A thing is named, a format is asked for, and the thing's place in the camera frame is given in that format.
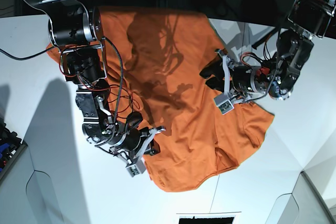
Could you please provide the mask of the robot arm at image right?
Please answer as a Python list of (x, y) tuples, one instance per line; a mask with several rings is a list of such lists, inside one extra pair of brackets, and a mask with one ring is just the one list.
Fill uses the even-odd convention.
[(335, 0), (295, 0), (287, 17), (289, 29), (282, 25), (253, 44), (266, 45), (277, 35), (276, 52), (263, 48), (261, 58), (253, 51), (243, 52), (235, 60), (224, 49), (216, 49), (216, 58), (199, 73), (206, 85), (220, 91), (217, 105), (250, 103), (270, 96), (285, 100), (291, 96), (301, 69), (314, 47), (313, 38), (323, 38), (335, 15)]

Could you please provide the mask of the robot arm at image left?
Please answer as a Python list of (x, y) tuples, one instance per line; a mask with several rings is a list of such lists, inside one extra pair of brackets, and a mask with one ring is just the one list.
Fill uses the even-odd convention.
[(106, 46), (111, 40), (104, 35), (98, 7), (89, 0), (23, 1), (49, 18), (48, 35), (59, 50), (60, 71), (78, 87), (76, 104), (83, 113), (87, 140), (97, 148), (109, 145), (108, 153), (123, 160), (129, 171), (144, 172), (142, 157), (160, 151), (154, 138), (165, 128), (140, 129), (140, 112), (133, 111), (120, 122), (117, 111), (110, 110)]

